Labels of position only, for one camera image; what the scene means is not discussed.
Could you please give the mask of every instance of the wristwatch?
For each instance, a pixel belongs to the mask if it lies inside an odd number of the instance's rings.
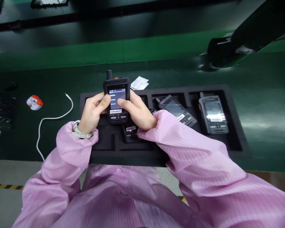
[[[78,138],[91,138],[93,133],[89,133],[89,134],[85,134],[85,133],[82,133],[79,129],[78,129],[78,124],[79,124],[80,120],[77,120],[74,124],[74,131],[71,132],[71,135],[72,136],[75,136],[75,137],[78,137]]]

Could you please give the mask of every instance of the gray floor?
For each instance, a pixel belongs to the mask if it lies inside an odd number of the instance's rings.
[[[1,161],[0,184],[24,185],[26,181],[40,170],[41,162],[29,161]],[[161,181],[174,194],[182,196],[178,188],[178,180],[170,174],[167,168],[158,168]],[[85,172],[80,176],[83,183]],[[0,228],[11,227],[19,215],[22,207],[22,191],[0,189]]]

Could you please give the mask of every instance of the barcode label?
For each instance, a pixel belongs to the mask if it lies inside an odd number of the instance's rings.
[[[217,119],[210,119],[210,121],[211,122],[223,122],[223,120],[219,119],[219,118],[217,118]]]
[[[181,114],[177,119],[178,119],[178,121],[181,121],[184,117],[185,117],[185,115]]]
[[[131,130],[135,130],[135,129],[136,129],[135,126],[133,126],[133,127],[128,127],[128,128],[126,128],[126,131],[131,131]]]
[[[110,110],[110,114],[112,113],[122,113],[122,110],[121,109]]]

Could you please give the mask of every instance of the phone screen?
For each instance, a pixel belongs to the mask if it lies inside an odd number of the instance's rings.
[[[203,103],[210,122],[223,122],[226,119],[219,99],[203,100]]]
[[[109,95],[111,96],[111,103],[110,103],[111,110],[120,110],[121,113],[122,107],[117,104],[117,100],[119,98],[126,99],[126,89],[109,90]]]
[[[161,105],[165,110],[173,114],[178,120],[184,118],[188,113],[188,111],[174,97],[171,97]]]

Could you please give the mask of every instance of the left hand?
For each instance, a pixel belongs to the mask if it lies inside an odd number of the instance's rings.
[[[91,133],[98,125],[100,114],[107,113],[106,108],[111,102],[111,97],[104,92],[88,98],[82,113],[78,129],[85,134]]]

